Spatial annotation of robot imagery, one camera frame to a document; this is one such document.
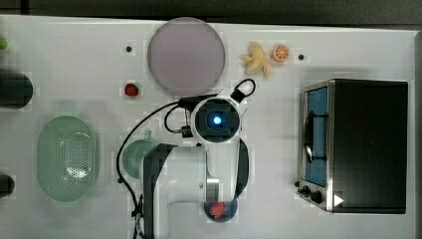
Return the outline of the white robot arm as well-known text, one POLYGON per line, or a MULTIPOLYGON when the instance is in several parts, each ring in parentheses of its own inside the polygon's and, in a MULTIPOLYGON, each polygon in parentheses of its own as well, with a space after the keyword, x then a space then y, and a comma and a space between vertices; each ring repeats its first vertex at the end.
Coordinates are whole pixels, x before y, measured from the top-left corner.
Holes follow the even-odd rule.
POLYGON ((191 112, 188 129, 197 143, 160 143, 142 159, 143 239, 168 239, 169 206, 174 203, 197 202, 212 220, 230 219, 210 207, 218 202, 235 209, 248 183, 249 150, 240 131, 245 99, 252 93, 237 87, 176 103, 191 112))

